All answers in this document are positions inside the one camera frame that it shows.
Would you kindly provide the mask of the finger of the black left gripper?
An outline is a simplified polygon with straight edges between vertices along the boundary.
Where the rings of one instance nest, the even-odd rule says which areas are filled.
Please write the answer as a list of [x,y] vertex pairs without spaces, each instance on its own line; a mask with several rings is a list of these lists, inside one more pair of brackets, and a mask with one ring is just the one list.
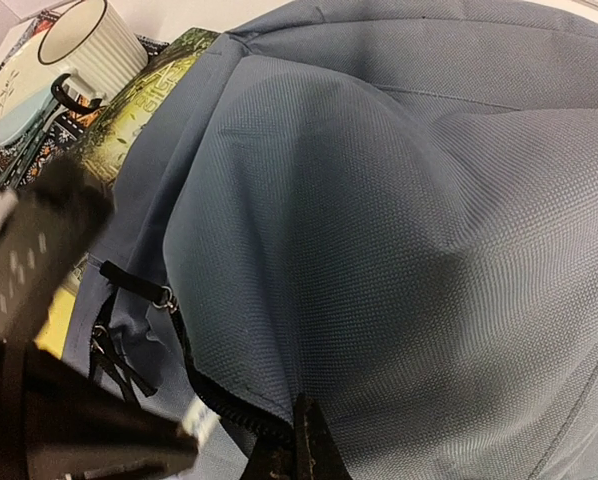
[[8,348],[11,470],[188,470],[197,439],[33,345]]
[[188,452],[140,451],[133,459],[122,451],[40,451],[29,460],[1,459],[0,479],[165,479],[188,469]]

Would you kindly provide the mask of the blue grey backpack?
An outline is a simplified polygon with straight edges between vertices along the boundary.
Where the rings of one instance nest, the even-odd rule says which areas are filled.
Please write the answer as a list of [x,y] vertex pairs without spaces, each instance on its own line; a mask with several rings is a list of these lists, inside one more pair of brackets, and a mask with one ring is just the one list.
[[236,479],[316,400],[355,479],[598,479],[598,23],[295,1],[141,129],[63,351],[221,424]]

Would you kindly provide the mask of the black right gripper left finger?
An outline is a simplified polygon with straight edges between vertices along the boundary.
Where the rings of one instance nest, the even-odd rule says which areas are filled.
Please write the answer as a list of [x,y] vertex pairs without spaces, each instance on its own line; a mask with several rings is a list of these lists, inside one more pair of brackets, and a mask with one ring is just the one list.
[[243,480],[295,480],[295,441],[259,438],[243,472]]

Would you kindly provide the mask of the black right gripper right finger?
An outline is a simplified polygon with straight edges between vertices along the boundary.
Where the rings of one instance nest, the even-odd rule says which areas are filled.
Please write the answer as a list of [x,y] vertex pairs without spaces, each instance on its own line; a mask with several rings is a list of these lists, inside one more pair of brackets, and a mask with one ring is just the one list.
[[300,394],[294,410],[294,479],[351,480],[317,401]]

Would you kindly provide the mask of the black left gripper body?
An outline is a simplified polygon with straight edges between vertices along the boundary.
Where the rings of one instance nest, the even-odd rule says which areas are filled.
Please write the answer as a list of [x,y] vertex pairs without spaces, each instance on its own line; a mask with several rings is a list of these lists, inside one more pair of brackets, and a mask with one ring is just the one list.
[[22,189],[0,190],[0,340],[36,337],[55,291],[112,213],[105,183],[68,155]]

